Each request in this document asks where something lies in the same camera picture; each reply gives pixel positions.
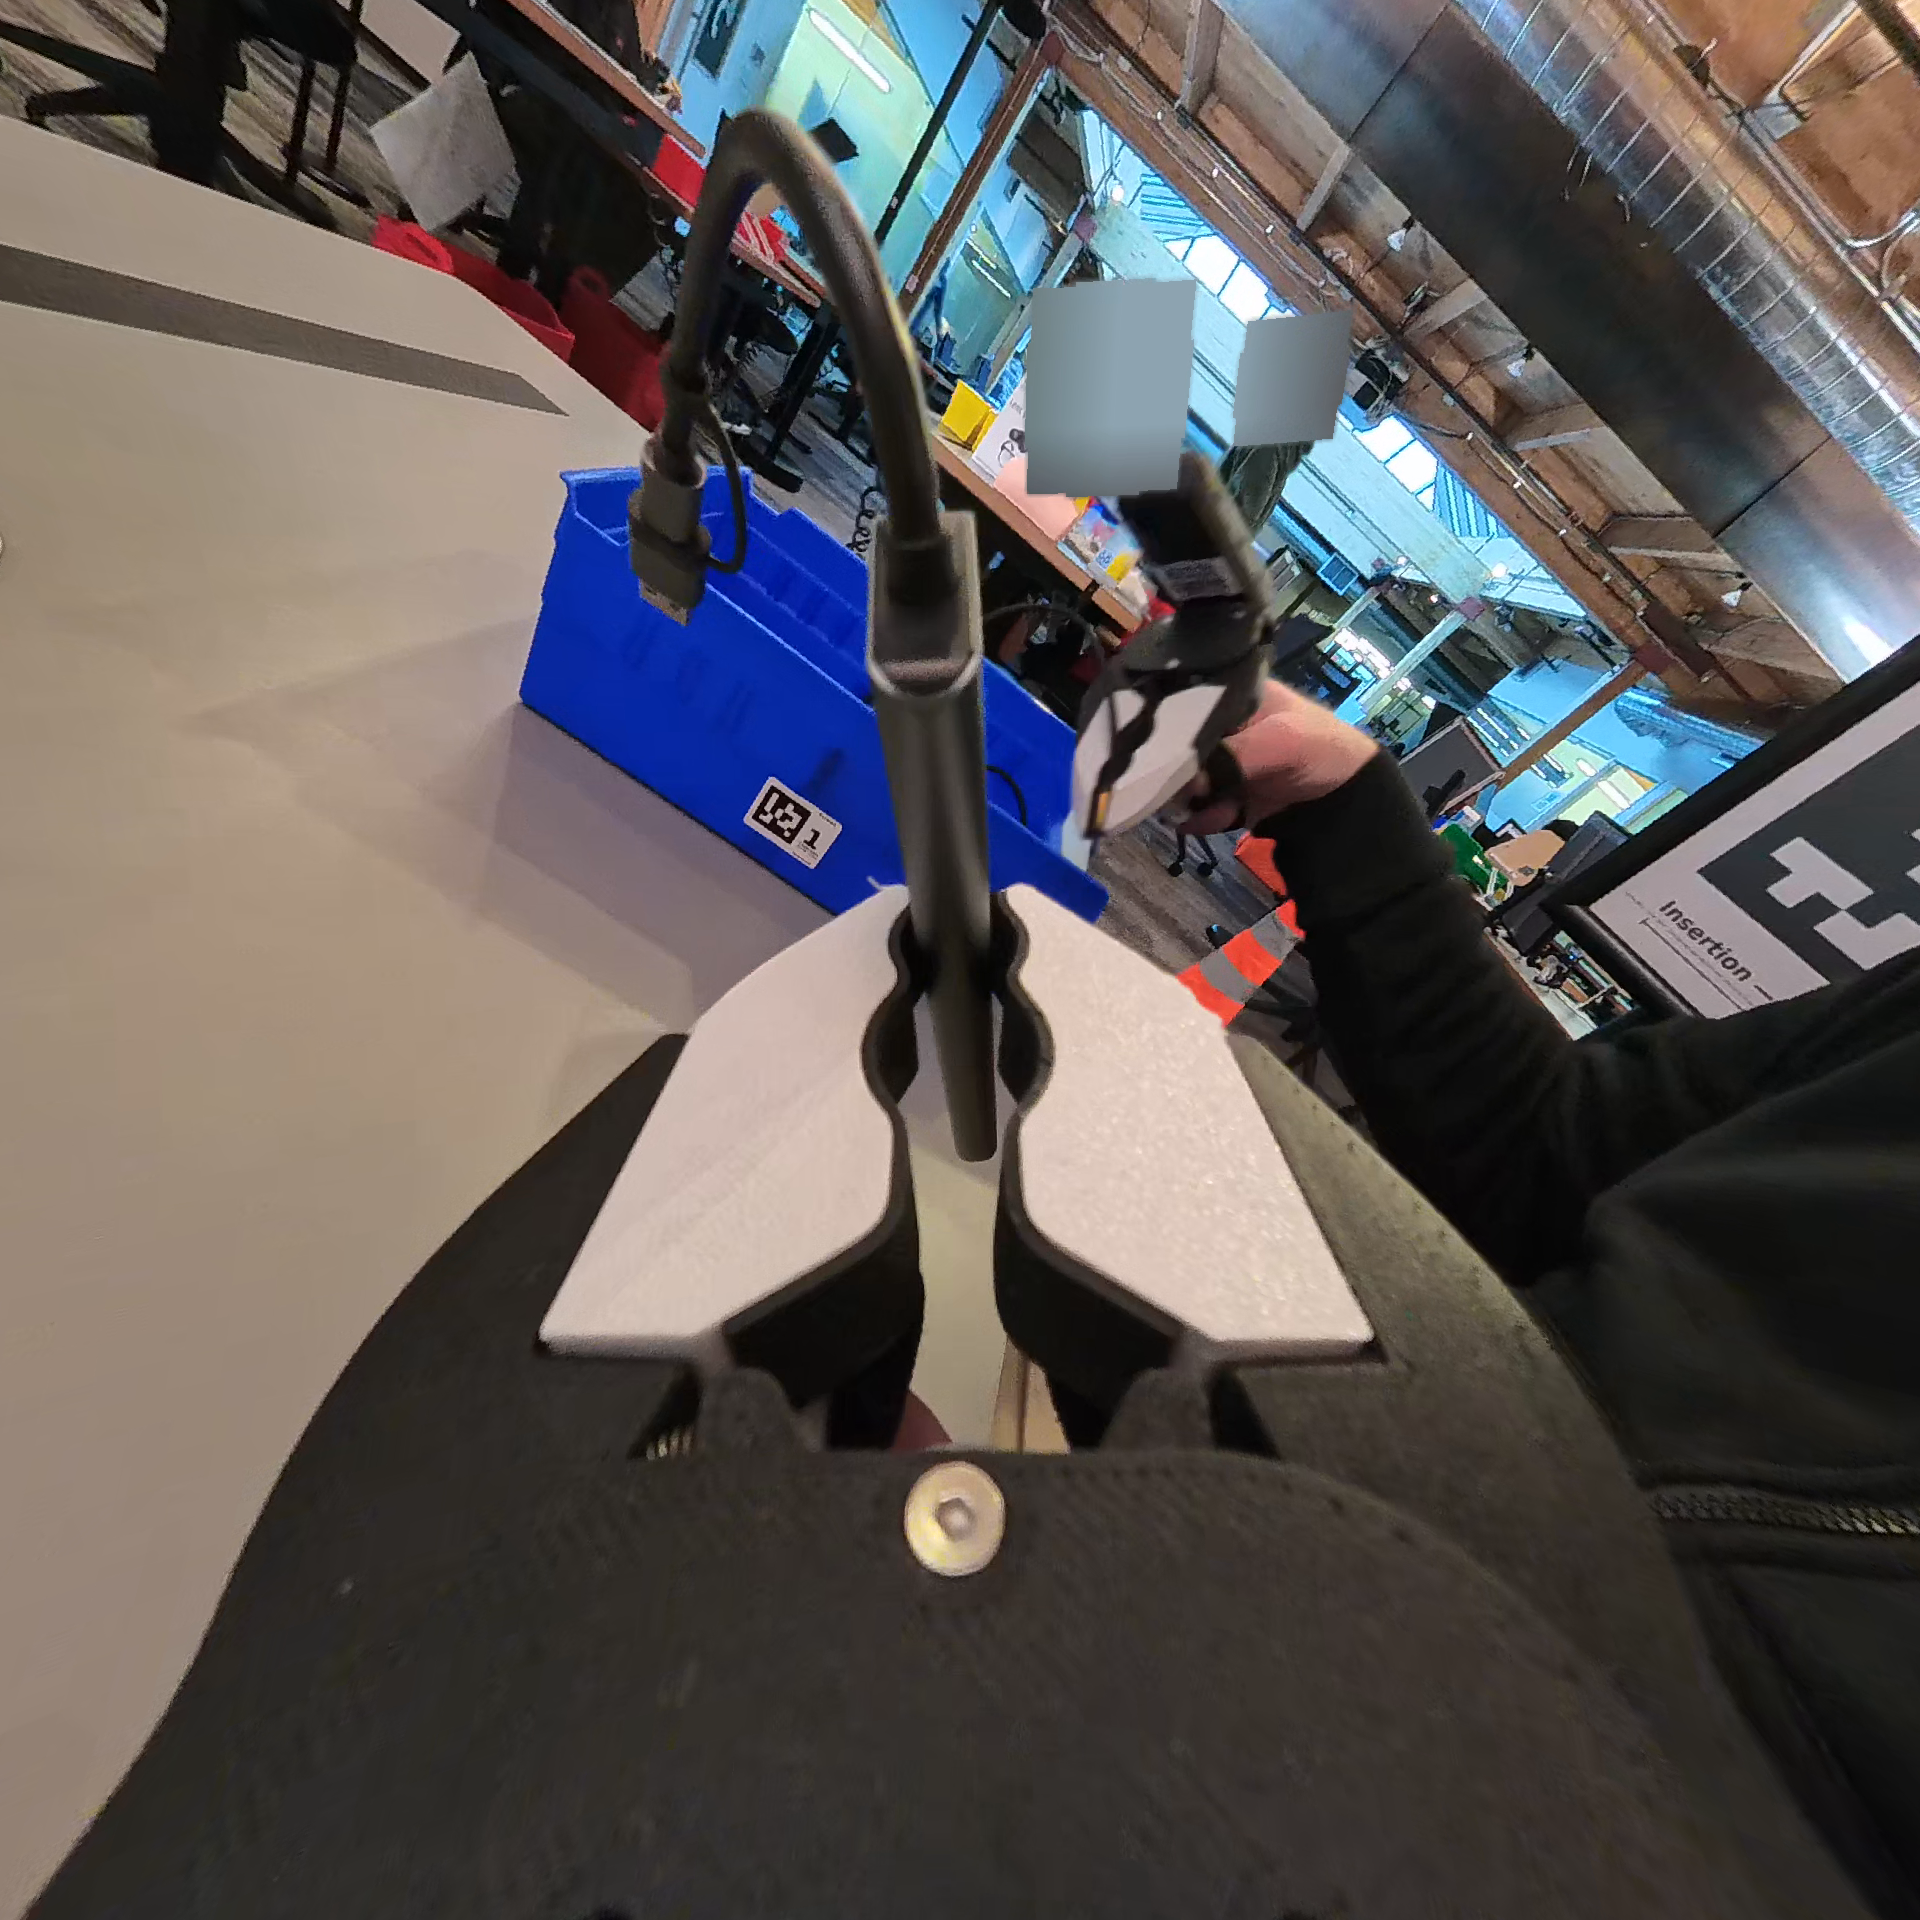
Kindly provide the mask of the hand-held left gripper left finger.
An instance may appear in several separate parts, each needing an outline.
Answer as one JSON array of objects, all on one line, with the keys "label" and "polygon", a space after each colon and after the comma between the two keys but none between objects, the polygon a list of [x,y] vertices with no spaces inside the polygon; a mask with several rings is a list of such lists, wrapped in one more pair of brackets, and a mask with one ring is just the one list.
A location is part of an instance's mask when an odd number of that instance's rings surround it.
[{"label": "hand-held left gripper left finger", "polygon": [[757,1373],[833,1450],[900,1446],[921,1346],[905,906],[879,889],[690,1030],[545,1312],[547,1357]]}]

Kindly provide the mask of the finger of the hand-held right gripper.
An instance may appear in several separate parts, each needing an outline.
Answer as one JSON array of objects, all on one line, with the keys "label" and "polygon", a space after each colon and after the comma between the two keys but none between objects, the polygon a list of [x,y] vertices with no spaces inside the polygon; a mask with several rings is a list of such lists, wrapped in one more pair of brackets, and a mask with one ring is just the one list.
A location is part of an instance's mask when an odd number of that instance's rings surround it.
[{"label": "finger of the hand-held right gripper", "polygon": [[1108,783],[1108,825],[1138,825],[1162,815],[1201,777],[1201,734],[1218,706],[1218,688],[1183,688],[1154,704],[1138,745]]},{"label": "finger of the hand-held right gripper", "polygon": [[1125,766],[1125,750],[1140,743],[1149,725],[1149,702],[1132,688],[1100,694],[1083,719],[1073,752],[1073,822],[1083,833],[1085,795],[1095,776],[1113,777]]}]

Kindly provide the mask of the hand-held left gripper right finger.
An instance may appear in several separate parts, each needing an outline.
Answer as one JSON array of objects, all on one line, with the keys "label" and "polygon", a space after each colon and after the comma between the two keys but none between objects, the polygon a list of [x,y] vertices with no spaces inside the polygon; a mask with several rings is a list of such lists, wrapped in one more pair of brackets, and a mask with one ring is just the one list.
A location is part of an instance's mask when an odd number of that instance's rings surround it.
[{"label": "hand-held left gripper right finger", "polygon": [[1031,885],[994,903],[994,1302],[1091,1448],[1164,1373],[1362,1361],[1377,1330],[1225,1026]]}]

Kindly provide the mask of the blue plastic bin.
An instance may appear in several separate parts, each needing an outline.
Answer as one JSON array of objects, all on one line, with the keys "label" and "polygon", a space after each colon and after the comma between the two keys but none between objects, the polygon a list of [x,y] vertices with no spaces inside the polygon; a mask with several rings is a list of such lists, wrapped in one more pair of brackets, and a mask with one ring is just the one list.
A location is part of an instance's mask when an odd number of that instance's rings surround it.
[{"label": "blue plastic bin", "polygon": [[751,549],[689,625],[641,595],[636,470],[565,471],[520,701],[841,915],[903,881],[869,687],[871,570],[746,494]]}]

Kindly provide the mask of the person's right forearm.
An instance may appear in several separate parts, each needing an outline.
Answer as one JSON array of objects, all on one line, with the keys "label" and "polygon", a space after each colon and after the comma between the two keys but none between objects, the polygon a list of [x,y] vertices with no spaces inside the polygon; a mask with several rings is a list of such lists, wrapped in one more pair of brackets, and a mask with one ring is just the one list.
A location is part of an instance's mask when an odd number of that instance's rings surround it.
[{"label": "person's right forearm", "polygon": [[1712,1126],[1690,1024],[1575,1042],[1488,944],[1373,750],[1275,822],[1335,1067],[1394,1170],[1503,1278],[1569,1255],[1597,1194]]}]

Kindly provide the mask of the person's right hand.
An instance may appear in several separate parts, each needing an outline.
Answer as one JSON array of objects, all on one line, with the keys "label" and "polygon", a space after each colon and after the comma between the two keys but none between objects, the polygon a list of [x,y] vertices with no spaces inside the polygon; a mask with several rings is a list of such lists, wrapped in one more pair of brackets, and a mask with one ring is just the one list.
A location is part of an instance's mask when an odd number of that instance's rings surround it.
[{"label": "person's right hand", "polygon": [[1260,830],[1283,811],[1332,795],[1378,743],[1297,688],[1268,681],[1252,717],[1227,734],[1180,795],[1186,834]]}]

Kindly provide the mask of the black framed tag sign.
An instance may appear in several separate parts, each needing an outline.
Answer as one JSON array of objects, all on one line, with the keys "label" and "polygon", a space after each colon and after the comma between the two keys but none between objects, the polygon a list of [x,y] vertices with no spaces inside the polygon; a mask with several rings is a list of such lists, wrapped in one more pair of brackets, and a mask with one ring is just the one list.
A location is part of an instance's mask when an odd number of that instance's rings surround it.
[{"label": "black framed tag sign", "polygon": [[1666,1016],[1731,1018],[1919,946],[1919,641],[1569,881],[1547,918]]}]

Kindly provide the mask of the person's black jacket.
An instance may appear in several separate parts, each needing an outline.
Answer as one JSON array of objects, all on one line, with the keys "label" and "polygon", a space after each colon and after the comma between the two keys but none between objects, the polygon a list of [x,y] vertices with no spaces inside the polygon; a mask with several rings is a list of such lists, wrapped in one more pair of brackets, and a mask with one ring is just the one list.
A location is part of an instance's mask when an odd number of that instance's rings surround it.
[{"label": "person's black jacket", "polygon": [[1507,1270],[1793,1800],[1916,1917],[1916,955],[1520,1059]]}]

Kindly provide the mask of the red bin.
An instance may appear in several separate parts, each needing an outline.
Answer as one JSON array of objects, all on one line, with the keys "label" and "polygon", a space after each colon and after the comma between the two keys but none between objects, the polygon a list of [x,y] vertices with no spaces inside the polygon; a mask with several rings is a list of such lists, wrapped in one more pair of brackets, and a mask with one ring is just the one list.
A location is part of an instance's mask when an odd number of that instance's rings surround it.
[{"label": "red bin", "polygon": [[371,245],[469,286],[572,367],[621,414],[647,431],[659,431],[666,408],[661,390],[666,338],[637,325],[613,299],[604,274],[573,271],[560,304],[552,304],[529,279],[509,277],[495,262],[392,215],[376,219]]}]

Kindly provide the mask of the metal ventilation duct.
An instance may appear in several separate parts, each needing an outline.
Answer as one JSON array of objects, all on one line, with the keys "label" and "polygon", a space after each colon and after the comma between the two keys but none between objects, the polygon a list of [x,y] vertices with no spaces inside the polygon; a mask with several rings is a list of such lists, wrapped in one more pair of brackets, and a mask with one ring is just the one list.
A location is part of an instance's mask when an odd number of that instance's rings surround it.
[{"label": "metal ventilation duct", "polygon": [[1332,6],[1321,113],[1799,633],[1919,626],[1907,362],[1603,6]]}]

